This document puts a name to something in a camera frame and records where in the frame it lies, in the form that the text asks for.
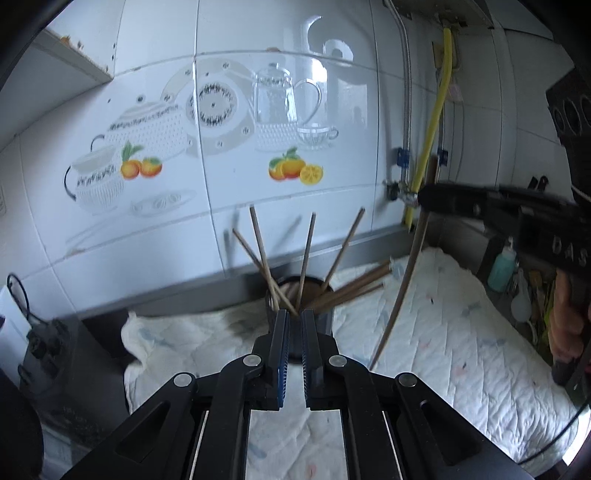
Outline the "person right hand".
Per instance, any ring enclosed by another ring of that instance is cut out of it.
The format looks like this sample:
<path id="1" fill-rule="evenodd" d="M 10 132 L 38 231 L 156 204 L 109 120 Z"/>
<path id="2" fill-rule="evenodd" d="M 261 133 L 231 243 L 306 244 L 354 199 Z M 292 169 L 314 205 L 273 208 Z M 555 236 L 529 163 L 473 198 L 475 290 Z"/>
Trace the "person right hand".
<path id="1" fill-rule="evenodd" d="M 566 364 L 583 354 L 582 332 L 585 323 L 590 322 L 590 313 L 587 313 L 587 319 L 584 320 L 572 307 L 570 294 L 569 276 L 557 270 L 548 338 L 553 359 Z"/>

